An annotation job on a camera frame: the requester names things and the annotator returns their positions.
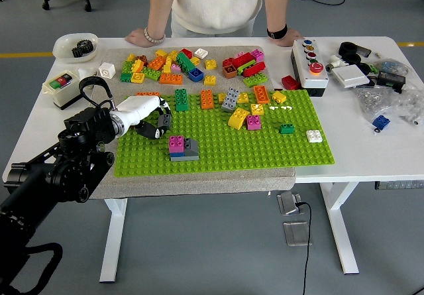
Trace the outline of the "person's left hand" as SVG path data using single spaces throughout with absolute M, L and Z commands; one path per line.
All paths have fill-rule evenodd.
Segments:
M 289 28 L 283 38 L 274 40 L 274 44 L 281 47 L 291 47 L 295 40 L 303 40 L 304 37 L 295 29 Z

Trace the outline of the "person's right hand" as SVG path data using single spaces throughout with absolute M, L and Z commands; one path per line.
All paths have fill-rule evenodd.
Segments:
M 139 28 L 128 34 L 125 37 L 125 40 L 136 46 L 149 48 L 161 44 L 164 41 L 165 37 L 166 35 L 164 33 L 159 35 L 153 35 L 150 34 L 147 28 Z

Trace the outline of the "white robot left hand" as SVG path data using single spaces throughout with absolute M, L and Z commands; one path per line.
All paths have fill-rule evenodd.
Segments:
M 153 111 L 159 112 L 157 126 L 144 119 Z M 172 112 L 167 101 L 160 96 L 130 96 L 110 112 L 115 136 L 122 137 L 134 126 L 136 132 L 148 139 L 159 139 L 172 126 Z

